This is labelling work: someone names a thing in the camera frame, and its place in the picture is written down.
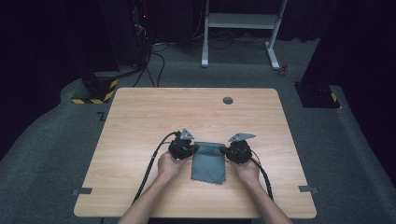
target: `wooden table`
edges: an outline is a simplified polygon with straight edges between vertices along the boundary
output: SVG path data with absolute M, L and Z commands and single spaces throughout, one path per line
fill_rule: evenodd
M 233 98 L 231 105 L 223 103 L 226 96 Z M 298 188 L 307 183 L 277 92 L 208 88 L 118 89 L 82 186 L 92 192 L 78 196 L 75 214 L 121 217 L 133 201 L 155 148 L 167 134 L 183 128 L 197 142 L 227 146 L 236 133 L 256 134 L 247 142 L 262 161 L 275 202 L 292 218 L 316 215 L 310 192 Z M 159 155 L 167 148 L 163 145 Z M 220 186 L 191 180 L 191 163 L 189 158 L 166 189 L 153 217 L 260 217 L 229 161 L 227 180 Z M 145 188 L 156 175 L 153 166 Z M 261 182 L 266 189 L 262 176 Z

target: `gray cloth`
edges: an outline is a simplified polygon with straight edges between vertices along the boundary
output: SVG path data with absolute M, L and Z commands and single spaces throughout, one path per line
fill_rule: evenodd
M 192 157 L 191 179 L 212 184 L 225 181 L 225 158 L 219 152 L 220 143 L 195 142 L 198 151 Z

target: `teal fabric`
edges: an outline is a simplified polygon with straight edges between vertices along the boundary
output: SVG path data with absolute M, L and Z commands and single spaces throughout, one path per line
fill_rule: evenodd
M 225 157 L 219 152 L 220 143 L 195 142 L 198 145 L 192 157 L 191 179 L 212 184 L 225 181 Z

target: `white metal stand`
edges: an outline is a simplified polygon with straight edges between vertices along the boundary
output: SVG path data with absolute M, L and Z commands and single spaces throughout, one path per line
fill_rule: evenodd
M 209 0 L 206 0 L 205 9 L 205 36 L 202 50 L 202 67 L 209 66 L 209 49 L 208 36 L 209 27 L 223 27 L 223 28 L 248 28 L 248 29 L 272 29 L 270 42 L 265 42 L 265 49 L 271 61 L 273 69 L 278 70 L 279 63 L 277 62 L 274 53 L 274 44 L 276 35 L 282 22 L 283 12 L 288 0 L 282 0 L 280 10 L 276 15 L 257 15 L 257 14 L 233 14 L 233 13 L 209 13 Z

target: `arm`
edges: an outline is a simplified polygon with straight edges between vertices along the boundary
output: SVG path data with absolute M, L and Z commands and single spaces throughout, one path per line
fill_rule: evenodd
M 125 212 L 119 224 L 148 223 L 149 216 L 156 202 L 160 199 L 164 189 L 177 176 L 180 167 L 186 160 L 176 161 L 169 152 L 165 152 L 158 159 L 158 175 L 145 192 Z
M 264 223 L 281 224 L 291 223 L 286 214 L 276 205 L 276 203 L 268 196 L 267 192 L 262 188 L 259 181 L 260 170 L 253 161 L 247 161 L 244 164 L 231 162 L 239 179 L 245 185 L 250 197 L 256 204 Z

